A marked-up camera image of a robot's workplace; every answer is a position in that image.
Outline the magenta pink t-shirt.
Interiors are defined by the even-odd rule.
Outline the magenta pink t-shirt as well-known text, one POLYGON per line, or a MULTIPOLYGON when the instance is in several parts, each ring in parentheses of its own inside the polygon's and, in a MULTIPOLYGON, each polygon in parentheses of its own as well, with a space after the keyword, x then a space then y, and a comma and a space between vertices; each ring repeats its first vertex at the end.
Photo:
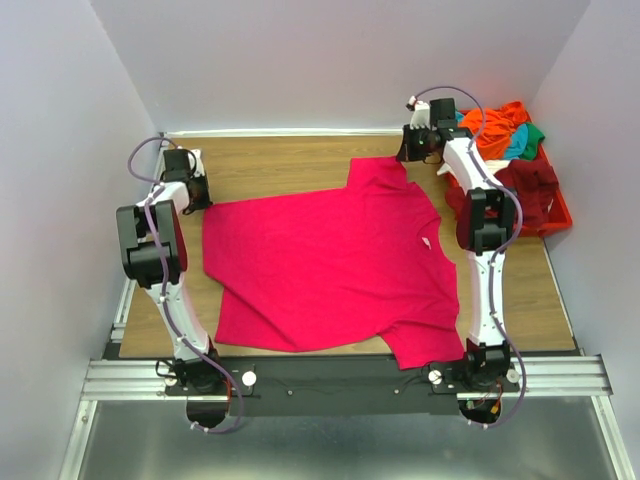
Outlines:
POLYGON ((439 227, 391 157, 353 159, 342 188, 209 208, 203 268, 224 289, 216 340, 307 352, 379 337, 402 369, 460 359, 439 227))

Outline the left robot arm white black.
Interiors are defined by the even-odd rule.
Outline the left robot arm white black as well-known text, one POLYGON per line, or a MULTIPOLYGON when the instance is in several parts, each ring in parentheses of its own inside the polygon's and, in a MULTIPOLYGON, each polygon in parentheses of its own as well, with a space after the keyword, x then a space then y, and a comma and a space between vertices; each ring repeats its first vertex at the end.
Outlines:
POLYGON ((163 152, 164 171, 147 196, 116 210, 120 255, 126 276, 150 297, 169 334, 173 359, 158 376, 178 392, 212 395, 225 377, 218 353, 198 320, 186 287, 188 255, 180 216, 212 205, 201 151, 163 152))

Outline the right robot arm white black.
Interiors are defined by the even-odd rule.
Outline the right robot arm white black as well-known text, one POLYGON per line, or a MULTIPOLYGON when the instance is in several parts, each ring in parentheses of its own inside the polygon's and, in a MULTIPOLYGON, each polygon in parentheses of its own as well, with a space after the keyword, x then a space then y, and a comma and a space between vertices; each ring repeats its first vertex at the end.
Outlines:
POLYGON ((506 338, 503 313, 505 251, 519 213, 514 194, 490 172, 481 158, 474 136, 458 125, 455 102, 443 98, 423 102, 411 97, 412 112, 403 126, 396 160, 424 161, 436 153, 449 167, 463 191, 457 215, 456 239, 469 260, 472 281, 472 323, 461 360, 433 366, 432 379, 459 383, 480 392, 504 377, 510 369, 511 345, 506 338))

